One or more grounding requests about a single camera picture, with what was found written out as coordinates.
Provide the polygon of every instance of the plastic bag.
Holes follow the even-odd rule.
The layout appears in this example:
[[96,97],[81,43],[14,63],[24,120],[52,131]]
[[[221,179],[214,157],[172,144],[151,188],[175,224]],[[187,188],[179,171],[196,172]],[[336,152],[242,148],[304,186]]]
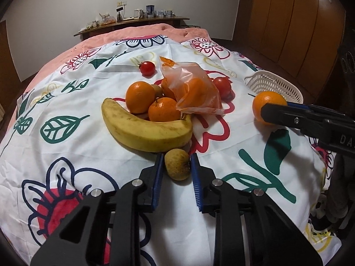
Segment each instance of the plastic bag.
[[217,87],[197,63],[175,63],[164,57],[160,60],[162,74],[175,95],[177,110],[187,114],[224,115]]

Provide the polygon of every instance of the tomato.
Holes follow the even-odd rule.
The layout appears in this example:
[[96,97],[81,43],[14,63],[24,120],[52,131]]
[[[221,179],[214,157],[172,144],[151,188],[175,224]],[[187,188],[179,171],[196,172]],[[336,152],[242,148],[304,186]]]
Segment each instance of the tomato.
[[229,97],[230,93],[232,92],[232,86],[230,85],[227,77],[215,78],[213,83],[217,87],[222,100]]
[[139,70],[143,76],[152,76],[155,73],[155,65],[151,61],[145,61],[139,64]]

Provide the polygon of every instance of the wall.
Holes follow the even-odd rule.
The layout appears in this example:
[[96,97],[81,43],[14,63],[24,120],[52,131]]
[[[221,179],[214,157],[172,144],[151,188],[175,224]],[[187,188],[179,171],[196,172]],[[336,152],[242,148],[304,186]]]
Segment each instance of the wall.
[[213,38],[231,40],[239,0],[14,0],[6,19],[8,41],[21,80],[33,75],[60,53],[80,42],[73,35],[100,12],[116,15],[118,1],[127,1],[126,17],[133,10],[155,5],[189,17]]

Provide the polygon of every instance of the banana peel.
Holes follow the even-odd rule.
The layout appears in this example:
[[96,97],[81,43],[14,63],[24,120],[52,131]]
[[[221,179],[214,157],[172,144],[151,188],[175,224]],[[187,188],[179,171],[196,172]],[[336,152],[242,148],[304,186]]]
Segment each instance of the banana peel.
[[102,105],[102,117],[116,141],[145,152],[166,152],[185,146],[192,137],[191,116],[184,120],[152,122],[127,112],[111,98]]

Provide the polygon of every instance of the bed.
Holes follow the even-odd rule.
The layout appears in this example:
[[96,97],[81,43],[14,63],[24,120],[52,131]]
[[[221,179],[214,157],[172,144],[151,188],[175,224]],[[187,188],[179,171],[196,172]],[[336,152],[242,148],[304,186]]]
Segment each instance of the bed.
[[[0,144],[0,228],[26,262],[92,189],[118,189],[154,163],[151,153],[118,144],[101,114],[102,101],[125,106],[135,81],[158,84],[159,56],[196,62],[211,78],[228,77],[235,98],[226,115],[193,118],[189,152],[216,177],[240,190],[263,188],[301,230],[326,264],[341,242],[318,233],[311,210],[327,186],[329,159],[315,140],[284,127],[262,126],[251,110],[244,78],[260,68],[216,44],[203,29],[166,24],[126,28],[92,37],[46,64],[17,102]],[[145,78],[142,61],[157,65]],[[273,155],[275,143],[282,157]],[[212,265],[214,222],[198,212],[191,179],[163,178],[159,207],[141,216],[142,265]],[[109,262],[109,242],[105,263]]]

